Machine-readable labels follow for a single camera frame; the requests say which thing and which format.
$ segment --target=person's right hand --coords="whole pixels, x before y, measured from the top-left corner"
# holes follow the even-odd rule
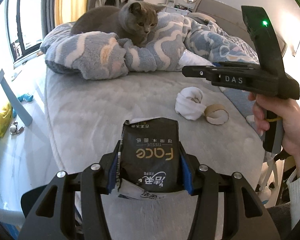
[[[297,166],[297,175],[300,177],[300,106],[293,99],[270,98],[264,95],[254,96],[250,93],[250,101],[256,100],[252,111],[257,129],[260,133],[269,130],[270,124],[265,120],[263,109],[274,112],[283,119],[284,136],[282,147],[292,155]]]

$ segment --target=yellow plastic bag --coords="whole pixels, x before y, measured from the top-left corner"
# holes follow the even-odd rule
[[[11,106],[10,102],[8,102],[0,110],[0,138],[2,138],[4,136],[4,134],[6,133],[11,120],[12,120],[12,106]]]

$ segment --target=marble floor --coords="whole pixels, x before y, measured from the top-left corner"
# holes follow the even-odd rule
[[[15,211],[21,211],[23,193],[47,184],[58,172],[44,115],[44,55],[29,60],[16,70],[19,68],[22,71],[10,86],[17,96],[34,95],[32,102],[22,103],[33,122],[20,135],[11,136],[7,131],[0,139],[0,194],[4,208]],[[18,128],[23,126],[18,116],[15,121]]]

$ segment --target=pillow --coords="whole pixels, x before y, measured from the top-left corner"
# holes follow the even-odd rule
[[[217,22],[217,21],[216,21],[215,19],[213,19],[211,16],[206,15],[206,14],[203,14],[203,13],[188,13],[187,16],[188,16],[188,17],[191,17],[191,16],[193,16],[193,17],[198,17],[198,18],[200,18],[200,19],[202,19],[202,20],[209,20],[209,21],[212,21],[212,22],[214,22],[214,23]]]

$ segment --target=sleeve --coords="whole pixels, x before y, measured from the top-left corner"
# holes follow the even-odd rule
[[[294,180],[297,176],[297,171],[295,170],[288,178],[287,185],[289,188],[290,195],[290,214],[291,214],[291,228],[293,229],[295,225],[300,220],[300,178]]]

